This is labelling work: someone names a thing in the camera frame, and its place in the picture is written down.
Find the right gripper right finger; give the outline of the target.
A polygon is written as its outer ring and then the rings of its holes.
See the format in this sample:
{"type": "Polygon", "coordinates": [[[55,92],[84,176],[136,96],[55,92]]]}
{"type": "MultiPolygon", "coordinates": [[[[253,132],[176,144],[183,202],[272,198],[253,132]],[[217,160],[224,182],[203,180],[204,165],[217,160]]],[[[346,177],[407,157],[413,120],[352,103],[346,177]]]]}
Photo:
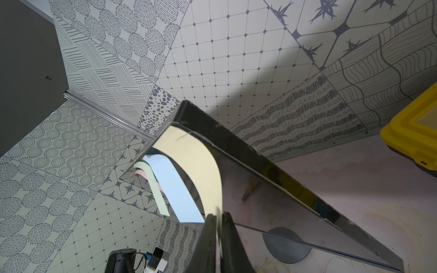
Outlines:
{"type": "Polygon", "coordinates": [[[230,213],[225,212],[221,224],[222,273],[254,273],[230,213]]]}

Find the blue sticky note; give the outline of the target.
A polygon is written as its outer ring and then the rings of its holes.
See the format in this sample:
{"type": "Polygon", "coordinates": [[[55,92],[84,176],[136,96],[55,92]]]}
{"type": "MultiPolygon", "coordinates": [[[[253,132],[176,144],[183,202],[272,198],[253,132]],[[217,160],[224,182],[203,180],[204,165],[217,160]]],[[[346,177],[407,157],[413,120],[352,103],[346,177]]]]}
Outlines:
{"type": "Polygon", "coordinates": [[[171,160],[161,154],[145,155],[143,160],[151,167],[179,222],[203,224],[204,217],[171,160]]]}

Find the black computer monitor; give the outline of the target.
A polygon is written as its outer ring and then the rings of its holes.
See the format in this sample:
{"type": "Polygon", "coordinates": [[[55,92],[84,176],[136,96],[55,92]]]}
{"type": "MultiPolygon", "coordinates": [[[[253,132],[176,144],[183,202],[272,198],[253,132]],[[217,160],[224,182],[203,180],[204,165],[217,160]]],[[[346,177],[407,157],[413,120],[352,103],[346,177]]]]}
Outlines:
{"type": "MultiPolygon", "coordinates": [[[[404,262],[397,254],[193,103],[183,101],[131,167],[145,162],[145,155],[168,157],[204,220],[208,215],[190,177],[173,159],[153,148],[169,126],[196,137],[215,158],[223,190],[222,216],[231,214],[255,273],[404,272],[404,262]],[[269,253],[262,235],[276,227],[292,230],[303,240],[296,243],[311,248],[304,260],[285,264],[269,253]]],[[[217,218],[215,273],[221,273],[221,224],[222,218],[217,218]]]]}

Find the pink sticky note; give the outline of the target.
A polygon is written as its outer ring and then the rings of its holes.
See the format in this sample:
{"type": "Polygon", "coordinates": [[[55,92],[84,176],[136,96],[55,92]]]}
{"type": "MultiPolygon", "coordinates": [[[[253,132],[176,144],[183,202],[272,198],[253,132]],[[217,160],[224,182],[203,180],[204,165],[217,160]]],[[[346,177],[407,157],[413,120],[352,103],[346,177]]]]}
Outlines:
{"type": "MultiPolygon", "coordinates": [[[[139,175],[139,176],[142,176],[143,178],[147,179],[147,175],[146,175],[146,173],[142,169],[135,170],[131,175],[139,175]]],[[[157,183],[157,185],[158,185],[160,191],[163,192],[163,189],[160,186],[160,184],[157,183]]]]}

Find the yellow sticky note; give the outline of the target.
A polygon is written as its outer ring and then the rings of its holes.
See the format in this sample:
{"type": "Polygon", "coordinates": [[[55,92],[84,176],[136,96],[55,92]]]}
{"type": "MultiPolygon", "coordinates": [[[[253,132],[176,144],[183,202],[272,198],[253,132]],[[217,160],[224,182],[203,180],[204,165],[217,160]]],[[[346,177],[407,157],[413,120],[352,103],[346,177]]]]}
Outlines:
{"type": "Polygon", "coordinates": [[[153,148],[180,165],[194,183],[206,215],[213,214],[220,220],[223,213],[221,175],[216,160],[207,147],[190,133],[169,126],[153,148]]]}

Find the green sticky note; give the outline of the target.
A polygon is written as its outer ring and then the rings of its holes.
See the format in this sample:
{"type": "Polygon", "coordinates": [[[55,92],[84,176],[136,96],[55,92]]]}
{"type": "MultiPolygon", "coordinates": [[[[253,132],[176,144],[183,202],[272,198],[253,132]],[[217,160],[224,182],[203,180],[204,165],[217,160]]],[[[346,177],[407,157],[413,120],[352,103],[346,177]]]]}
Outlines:
{"type": "Polygon", "coordinates": [[[160,214],[164,216],[170,216],[167,205],[157,185],[157,180],[151,167],[146,162],[138,161],[134,164],[134,168],[142,169],[146,173],[152,195],[155,199],[160,214]]]}

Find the round grey monitor stand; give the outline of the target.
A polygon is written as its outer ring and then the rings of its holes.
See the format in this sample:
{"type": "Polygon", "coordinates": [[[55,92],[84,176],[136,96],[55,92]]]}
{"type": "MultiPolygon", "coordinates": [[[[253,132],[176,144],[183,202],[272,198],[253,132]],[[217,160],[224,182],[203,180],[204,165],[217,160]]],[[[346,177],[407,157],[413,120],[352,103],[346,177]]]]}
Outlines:
{"type": "Polygon", "coordinates": [[[295,241],[302,242],[303,240],[286,227],[275,227],[262,236],[269,253],[285,264],[294,264],[304,260],[311,251],[309,246],[296,243],[295,241]]]}

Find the yellow black toolbox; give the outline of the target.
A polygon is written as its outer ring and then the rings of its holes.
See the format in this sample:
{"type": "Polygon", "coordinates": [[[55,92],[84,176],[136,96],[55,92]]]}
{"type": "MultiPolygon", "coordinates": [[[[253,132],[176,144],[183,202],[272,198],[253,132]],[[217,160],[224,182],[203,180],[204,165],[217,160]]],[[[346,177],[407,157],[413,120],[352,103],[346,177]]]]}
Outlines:
{"type": "Polygon", "coordinates": [[[392,118],[380,135],[392,151],[436,177],[437,85],[429,87],[392,118]]]}

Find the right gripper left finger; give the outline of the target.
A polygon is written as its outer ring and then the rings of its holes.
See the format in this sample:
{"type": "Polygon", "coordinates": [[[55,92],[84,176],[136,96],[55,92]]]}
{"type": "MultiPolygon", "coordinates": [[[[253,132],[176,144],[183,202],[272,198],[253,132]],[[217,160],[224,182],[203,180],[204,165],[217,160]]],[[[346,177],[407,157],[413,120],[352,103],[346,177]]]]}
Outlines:
{"type": "Polygon", "coordinates": [[[186,273],[214,273],[216,271],[217,217],[207,216],[197,246],[185,270],[186,273]]]}

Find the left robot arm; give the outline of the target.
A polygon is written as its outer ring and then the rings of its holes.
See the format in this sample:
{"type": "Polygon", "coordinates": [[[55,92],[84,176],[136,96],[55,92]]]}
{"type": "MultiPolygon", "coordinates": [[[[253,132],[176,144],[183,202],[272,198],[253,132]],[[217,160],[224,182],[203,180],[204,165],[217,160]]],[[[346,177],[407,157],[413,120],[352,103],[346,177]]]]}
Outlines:
{"type": "Polygon", "coordinates": [[[109,254],[104,273],[135,273],[139,269],[141,262],[147,259],[144,253],[137,252],[136,249],[120,249],[109,254]],[[136,256],[141,259],[137,267],[134,266],[136,256]]]}

